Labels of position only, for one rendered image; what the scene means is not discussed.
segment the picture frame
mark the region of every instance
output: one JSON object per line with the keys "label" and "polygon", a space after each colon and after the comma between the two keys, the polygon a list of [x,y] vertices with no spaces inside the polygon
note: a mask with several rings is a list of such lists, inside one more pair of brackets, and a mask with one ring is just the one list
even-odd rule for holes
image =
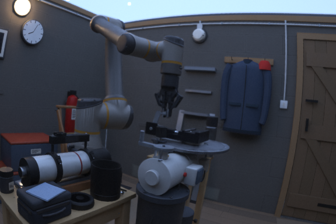
{"label": "picture frame", "polygon": [[4,58],[8,30],[0,29],[0,59]]}

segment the jacket sleeve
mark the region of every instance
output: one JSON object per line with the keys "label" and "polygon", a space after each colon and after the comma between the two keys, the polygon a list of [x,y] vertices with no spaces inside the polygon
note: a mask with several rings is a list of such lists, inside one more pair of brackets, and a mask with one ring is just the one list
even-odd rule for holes
{"label": "jacket sleeve", "polygon": [[259,123],[264,125],[267,120],[268,109],[271,102],[271,92],[272,92],[272,75],[269,70],[262,70],[264,75],[264,95],[262,97],[262,108]]}
{"label": "jacket sleeve", "polygon": [[226,67],[222,76],[222,89],[220,90],[220,119],[226,119],[226,104],[228,103],[228,87],[229,87],[229,79],[231,74],[232,65],[226,64]]}

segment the fire extinguisher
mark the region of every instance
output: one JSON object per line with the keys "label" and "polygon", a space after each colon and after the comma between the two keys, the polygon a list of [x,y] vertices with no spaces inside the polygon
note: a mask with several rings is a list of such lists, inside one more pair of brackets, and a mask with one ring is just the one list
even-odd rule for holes
{"label": "fire extinguisher", "polygon": [[[77,106],[77,91],[70,90],[68,91],[68,98],[66,101],[67,106]],[[76,109],[75,108],[66,108],[65,109],[65,132],[75,132],[75,120],[76,120]]]}

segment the wooden door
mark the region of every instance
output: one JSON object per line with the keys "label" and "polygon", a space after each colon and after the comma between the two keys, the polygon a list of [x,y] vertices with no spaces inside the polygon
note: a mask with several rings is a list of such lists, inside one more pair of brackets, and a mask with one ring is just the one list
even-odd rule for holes
{"label": "wooden door", "polygon": [[297,135],[282,215],[336,224],[336,41],[304,40]]}

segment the box label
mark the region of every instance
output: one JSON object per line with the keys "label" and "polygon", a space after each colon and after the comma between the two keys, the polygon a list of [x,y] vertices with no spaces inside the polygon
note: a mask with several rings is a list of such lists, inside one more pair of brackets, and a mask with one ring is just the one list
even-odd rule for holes
{"label": "box label", "polygon": [[32,154],[32,155],[41,154],[41,149],[31,149],[30,154]]}
{"label": "box label", "polygon": [[9,190],[13,190],[13,189],[14,189],[14,181],[13,181],[13,182],[10,182],[10,183],[8,184],[8,189],[9,189]]}
{"label": "box label", "polygon": [[71,111],[71,120],[75,120],[76,119],[76,109],[73,108]]}

